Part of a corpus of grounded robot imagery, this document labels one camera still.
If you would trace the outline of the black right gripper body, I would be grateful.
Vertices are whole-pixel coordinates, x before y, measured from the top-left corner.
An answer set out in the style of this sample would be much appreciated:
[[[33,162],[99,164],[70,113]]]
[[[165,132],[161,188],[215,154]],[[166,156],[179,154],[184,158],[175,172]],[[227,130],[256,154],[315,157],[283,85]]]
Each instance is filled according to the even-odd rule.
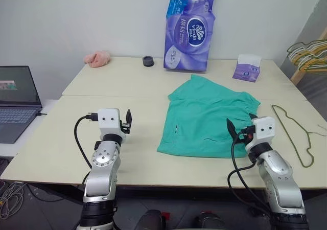
[[[253,140],[253,135],[255,134],[255,126],[247,126],[241,130],[242,138],[239,138],[240,142],[243,144],[249,144]]]

